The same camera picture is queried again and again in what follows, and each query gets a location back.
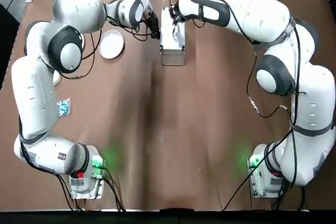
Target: metal box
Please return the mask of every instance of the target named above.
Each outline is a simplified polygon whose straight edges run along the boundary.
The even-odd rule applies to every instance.
[[[173,34],[169,7],[162,7],[160,55],[161,64],[183,66],[185,56],[185,23],[178,23]]]

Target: small packet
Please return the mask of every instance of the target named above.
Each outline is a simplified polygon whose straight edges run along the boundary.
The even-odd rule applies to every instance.
[[[58,117],[70,114],[71,98],[57,102]]]

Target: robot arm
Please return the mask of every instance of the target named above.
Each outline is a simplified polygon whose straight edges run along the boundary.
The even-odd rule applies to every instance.
[[[106,21],[139,29],[144,21],[153,38],[160,36],[149,0],[55,0],[52,22],[33,22],[26,31],[24,52],[12,66],[12,83],[19,112],[18,158],[53,174],[70,175],[77,198],[97,198],[103,159],[97,149],[51,133],[58,119],[54,71],[75,72],[82,59],[81,34],[101,30]]]
[[[230,8],[220,0],[178,0],[172,13],[182,22],[200,19],[241,34],[239,22],[249,39],[264,44],[268,49],[256,67],[257,82],[269,93],[291,94],[292,120],[298,68],[295,27],[300,39],[299,87],[302,94],[298,99],[293,134],[289,134],[251,176],[255,197],[278,197],[282,178],[292,182],[295,174],[293,135],[297,152],[295,184],[299,186],[314,178],[334,145],[334,77],[328,69],[309,62],[318,44],[318,34],[308,23],[294,21],[284,4],[277,0],[224,1]],[[255,166],[275,144],[257,146],[249,164]]]

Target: brown table surface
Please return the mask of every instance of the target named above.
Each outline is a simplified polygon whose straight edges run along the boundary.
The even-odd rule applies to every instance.
[[[24,33],[35,20],[51,20],[54,0],[27,4],[11,57],[22,57]],[[150,0],[160,20],[169,0]],[[312,62],[336,73],[336,26],[327,0],[280,0],[294,17],[312,23],[320,46]],[[103,31],[115,29],[106,23]],[[243,36],[206,24],[202,30],[187,23],[186,65],[160,65],[159,41],[139,42],[120,30],[125,51],[117,60],[104,60],[97,51],[90,75],[56,86],[57,99],[71,97],[71,114],[60,118],[54,132],[96,146],[107,166],[121,180],[128,209],[183,207],[220,209],[247,175],[246,159],[260,143],[281,139],[288,130],[284,112],[270,119],[255,113],[246,95],[254,60]],[[97,42],[99,33],[95,33]],[[84,55],[92,51],[90,37]],[[92,58],[77,71],[86,73]],[[0,210],[67,209],[58,180],[31,169],[13,152],[18,113],[11,72],[0,93],[2,164]],[[253,75],[250,93],[263,114],[289,98],[265,93]],[[309,209],[336,209],[336,151],[307,186]],[[282,207],[296,209],[300,188],[287,193]],[[115,208],[108,187],[102,200],[89,200],[90,209]],[[270,209],[270,200],[253,200],[255,209]],[[248,184],[229,209],[249,209]]]

